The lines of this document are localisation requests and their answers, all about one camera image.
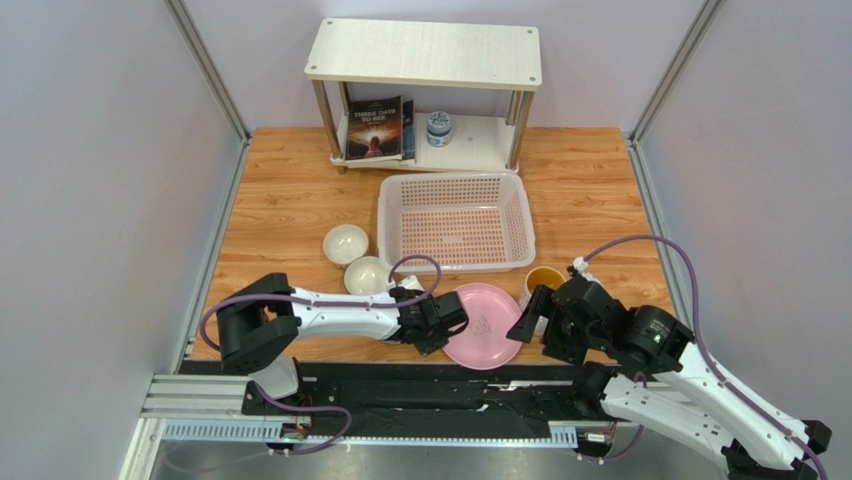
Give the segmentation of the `pink plastic plate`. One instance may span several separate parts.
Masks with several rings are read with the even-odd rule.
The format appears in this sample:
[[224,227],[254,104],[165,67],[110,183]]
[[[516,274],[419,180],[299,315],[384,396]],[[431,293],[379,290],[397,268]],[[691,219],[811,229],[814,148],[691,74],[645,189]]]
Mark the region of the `pink plastic plate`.
[[522,344],[507,337],[521,311],[504,290],[485,283],[455,289],[468,316],[464,332],[453,336],[443,351],[455,363],[472,370],[492,370],[511,361]]

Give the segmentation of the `patterned mug yellow interior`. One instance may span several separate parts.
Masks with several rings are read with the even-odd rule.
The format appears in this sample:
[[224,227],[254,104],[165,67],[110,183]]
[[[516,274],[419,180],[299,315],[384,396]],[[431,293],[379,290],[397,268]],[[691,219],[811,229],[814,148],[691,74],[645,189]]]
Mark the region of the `patterned mug yellow interior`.
[[521,295],[518,299],[519,309],[523,311],[527,307],[536,287],[544,285],[552,290],[557,290],[565,282],[565,276],[555,268],[539,266],[531,269],[526,274],[522,284]]

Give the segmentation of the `white bowl black exterior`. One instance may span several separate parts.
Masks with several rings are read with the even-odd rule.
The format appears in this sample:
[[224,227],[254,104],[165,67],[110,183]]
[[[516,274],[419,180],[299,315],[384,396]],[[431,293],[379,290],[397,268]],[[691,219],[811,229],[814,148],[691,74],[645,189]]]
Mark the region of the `white bowl black exterior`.
[[364,256],[349,264],[344,272],[344,287],[351,295],[373,295],[392,288],[390,269],[374,256]]

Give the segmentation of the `white bowl yellow rim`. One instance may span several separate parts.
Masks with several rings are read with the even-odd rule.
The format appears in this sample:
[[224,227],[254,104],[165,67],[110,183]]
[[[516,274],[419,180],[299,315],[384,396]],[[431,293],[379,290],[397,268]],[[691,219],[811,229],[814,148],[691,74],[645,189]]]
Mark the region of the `white bowl yellow rim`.
[[352,224],[342,224],[332,228],[326,234],[322,249],[330,262],[345,269],[353,261],[367,254],[369,238],[362,228]]

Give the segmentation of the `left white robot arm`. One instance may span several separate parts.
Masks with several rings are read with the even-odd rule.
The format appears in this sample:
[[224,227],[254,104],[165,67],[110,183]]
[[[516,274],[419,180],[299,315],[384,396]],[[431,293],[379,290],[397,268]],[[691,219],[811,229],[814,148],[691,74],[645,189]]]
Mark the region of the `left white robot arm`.
[[433,295],[416,277],[389,280],[378,293],[318,293],[268,274],[214,305],[220,365],[226,375],[248,376],[274,399],[297,393],[301,376],[286,354],[299,339],[364,337],[413,346],[422,356],[464,332],[469,318],[456,292]]

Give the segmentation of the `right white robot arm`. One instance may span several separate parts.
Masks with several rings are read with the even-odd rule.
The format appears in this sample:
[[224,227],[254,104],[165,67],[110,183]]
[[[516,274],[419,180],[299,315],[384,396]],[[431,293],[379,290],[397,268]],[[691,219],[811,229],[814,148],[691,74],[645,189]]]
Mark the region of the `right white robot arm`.
[[511,340],[528,343],[545,322],[543,354],[577,362],[587,350],[615,367],[588,362],[571,382],[571,405],[587,418],[628,420],[711,460],[731,479],[823,479],[819,462],[832,431],[783,413],[702,350],[667,311],[626,308],[597,282],[574,276],[535,289]]

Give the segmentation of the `white plastic perforated bin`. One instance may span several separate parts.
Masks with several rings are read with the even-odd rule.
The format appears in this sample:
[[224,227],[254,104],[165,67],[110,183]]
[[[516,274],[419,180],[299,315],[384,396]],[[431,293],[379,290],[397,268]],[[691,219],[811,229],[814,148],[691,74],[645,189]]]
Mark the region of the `white plastic perforated bin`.
[[378,256],[388,267],[427,255],[443,273],[505,272],[537,256],[527,192],[514,173],[390,176],[377,214]]

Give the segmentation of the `blue white ceramic jar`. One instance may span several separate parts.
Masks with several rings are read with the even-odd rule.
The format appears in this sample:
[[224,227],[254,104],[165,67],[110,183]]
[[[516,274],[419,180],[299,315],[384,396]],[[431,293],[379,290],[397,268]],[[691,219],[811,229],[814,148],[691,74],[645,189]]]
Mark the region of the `blue white ceramic jar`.
[[452,138],[452,118],[444,111],[431,112],[427,117],[428,143],[433,147],[444,147]]

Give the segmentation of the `dark paperback book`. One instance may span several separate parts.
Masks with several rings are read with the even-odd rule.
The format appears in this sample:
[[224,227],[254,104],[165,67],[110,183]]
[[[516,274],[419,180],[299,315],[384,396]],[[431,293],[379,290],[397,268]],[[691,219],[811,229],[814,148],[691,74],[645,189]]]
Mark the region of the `dark paperback book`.
[[402,97],[353,102],[349,107],[345,160],[402,159]]

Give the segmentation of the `white two-tier shelf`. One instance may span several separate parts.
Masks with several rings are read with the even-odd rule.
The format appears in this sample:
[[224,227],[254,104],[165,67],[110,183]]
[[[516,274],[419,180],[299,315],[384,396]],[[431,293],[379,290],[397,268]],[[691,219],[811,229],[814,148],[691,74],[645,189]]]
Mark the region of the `white two-tier shelf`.
[[416,157],[409,171],[516,172],[535,93],[542,85],[539,30],[533,26],[325,18],[304,68],[331,148],[329,160],[345,174],[348,116],[335,116],[326,85],[343,106],[351,84],[505,91],[506,114],[452,115],[452,139],[429,145],[425,108],[415,114]]

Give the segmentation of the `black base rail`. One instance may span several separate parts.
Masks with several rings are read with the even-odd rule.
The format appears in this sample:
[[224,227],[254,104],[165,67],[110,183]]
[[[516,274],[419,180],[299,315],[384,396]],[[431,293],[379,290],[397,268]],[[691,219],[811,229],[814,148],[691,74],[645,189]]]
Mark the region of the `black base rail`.
[[618,449],[636,426],[585,416],[569,401],[575,366],[509,364],[492,371],[441,363],[305,362],[299,392],[271,404],[242,376],[190,361],[158,374],[142,407],[163,438],[296,449],[350,445]]

